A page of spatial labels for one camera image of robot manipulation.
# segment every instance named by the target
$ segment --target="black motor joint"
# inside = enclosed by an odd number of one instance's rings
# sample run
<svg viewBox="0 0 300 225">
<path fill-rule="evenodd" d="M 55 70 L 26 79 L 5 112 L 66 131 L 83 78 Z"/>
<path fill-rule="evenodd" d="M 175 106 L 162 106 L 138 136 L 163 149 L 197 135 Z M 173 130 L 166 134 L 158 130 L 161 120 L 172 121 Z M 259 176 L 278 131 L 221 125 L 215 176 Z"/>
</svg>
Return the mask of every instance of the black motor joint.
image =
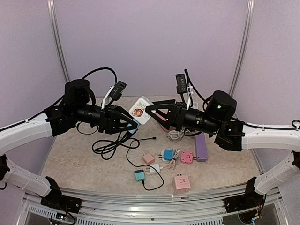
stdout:
<svg viewBox="0 0 300 225">
<path fill-rule="evenodd" d="M 187 128 L 209 134 L 210 137 L 216 135 L 215 143 L 221 148 L 241 151 L 243 124 L 231 121 L 237 102 L 224 91 L 217 90 L 209 97 L 204 112 L 193 108 L 187 109 L 183 103 L 175 102 L 174 99 L 153 104 L 146 107 L 146 112 L 166 129 L 172 126 L 177 131 Z"/>
<path fill-rule="evenodd" d="M 10 171 L 7 165 L 7 159 L 6 155 L 0 157 L 0 181 L 3 180 L 5 174 Z"/>
<path fill-rule="evenodd" d="M 115 134 L 137 128 L 137 123 L 132 116 L 122 107 L 112 105 L 118 100 L 126 84 L 118 81 L 110 92 L 112 101 L 103 109 L 96 105 L 96 98 L 90 89 L 90 82 L 84 79 L 73 80 L 66 83 L 65 95 L 58 106 L 45 109 L 50 122 L 53 136 L 67 132 L 75 128 L 78 122 L 98 126 L 98 131 L 107 134 Z"/>
</svg>

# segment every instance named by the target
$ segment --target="purple power bank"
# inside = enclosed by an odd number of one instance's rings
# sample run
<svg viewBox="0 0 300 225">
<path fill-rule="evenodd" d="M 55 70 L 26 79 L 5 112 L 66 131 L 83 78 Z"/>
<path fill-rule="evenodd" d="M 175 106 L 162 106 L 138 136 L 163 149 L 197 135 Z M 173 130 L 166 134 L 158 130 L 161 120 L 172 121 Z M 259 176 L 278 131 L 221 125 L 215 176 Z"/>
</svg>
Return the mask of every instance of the purple power bank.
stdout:
<svg viewBox="0 0 300 225">
<path fill-rule="evenodd" d="M 207 150 L 206 150 L 206 141 L 205 141 L 204 134 L 199 134 L 195 137 L 195 146 L 196 146 L 197 162 L 206 162 L 207 161 Z"/>
</svg>

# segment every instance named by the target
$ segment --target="white wall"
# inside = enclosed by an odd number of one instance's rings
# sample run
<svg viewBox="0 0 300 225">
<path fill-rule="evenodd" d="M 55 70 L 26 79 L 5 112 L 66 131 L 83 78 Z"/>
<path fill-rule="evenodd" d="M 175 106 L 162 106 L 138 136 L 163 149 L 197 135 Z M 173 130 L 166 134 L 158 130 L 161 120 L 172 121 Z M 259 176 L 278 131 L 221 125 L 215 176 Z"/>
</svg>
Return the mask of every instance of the white wall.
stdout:
<svg viewBox="0 0 300 225">
<path fill-rule="evenodd" d="M 0 2 L 0 127 L 45 109 L 64 92 L 64 80 L 51 32 L 47 1 Z M 39 173 L 52 138 L 7 154 L 18 165 Z M 0 191 L 0 224 L 12 225 L 23 191 Z"/>
<path fill-rule="evenodd" d="M 175 74 L 188 68 L 204 96 L 228 91 L 247 0 L 56 1 L 71 79 L 103 66 L 127 83 L 124 95 L 172 95 Z M 113 84 L 109 72 L 91 76 L 97 96 Z"/>
<path fill-rule="evenodd" d="M 249 43 L 234 98 L 240 119 L 290 124 L 300 119 L 300 2 L 255 1 Z M 265 170 L 284 150 L 258 150 Z M 300 176 L 279 186 L 292 225 L 300 221 Z"/>
</svg>

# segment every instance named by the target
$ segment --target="pink box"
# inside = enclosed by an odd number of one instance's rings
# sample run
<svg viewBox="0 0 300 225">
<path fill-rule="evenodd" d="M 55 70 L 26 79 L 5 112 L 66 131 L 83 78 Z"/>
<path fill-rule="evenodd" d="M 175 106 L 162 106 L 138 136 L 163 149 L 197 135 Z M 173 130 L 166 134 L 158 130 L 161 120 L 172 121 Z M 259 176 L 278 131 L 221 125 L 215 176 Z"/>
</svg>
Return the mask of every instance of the pink box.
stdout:
<svg viewBox="0 0 300 225">
<path fill-rule="evenodd" d="M 155 158 L 150 153 L 144 155 L 142 159 L 147 165 L 150 165 L 155 162 Z"/>
<path fill-rule="evenodd" d="M 183 151 L 181 153 L 181 162 L 184 164 L 192 164 L 194 160 L 193 152 L 191 151 Z"/>
<path fill-rule="evenodd" d="M 185 193 L 190 190 L 191 185 L 187 175 L 175 176 L 173 181 L 174 192 L 176 194 Z"/>
</svg>

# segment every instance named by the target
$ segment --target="white power adapter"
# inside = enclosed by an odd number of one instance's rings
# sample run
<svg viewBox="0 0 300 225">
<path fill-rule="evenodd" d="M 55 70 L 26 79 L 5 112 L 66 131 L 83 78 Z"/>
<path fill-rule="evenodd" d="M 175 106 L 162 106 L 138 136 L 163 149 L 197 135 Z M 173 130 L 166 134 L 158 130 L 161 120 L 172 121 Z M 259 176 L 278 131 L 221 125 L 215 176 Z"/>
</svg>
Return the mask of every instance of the white power adapter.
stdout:
<svg viewBox="0 0 300 225">
<path fill-rule="evenodd" d="M 163 167 L 162 167 L 162 166 L 160 167 L 158 163 L 157 163 L 157 164 L 152 164 L 152 165 L 150 165 L 150 166 L 149 166 L 149 168 L 150 168 L 150 173 L 151 173 L 151 174 L 160 172 L 160 170 L 163 169 Z"/>
</svg>

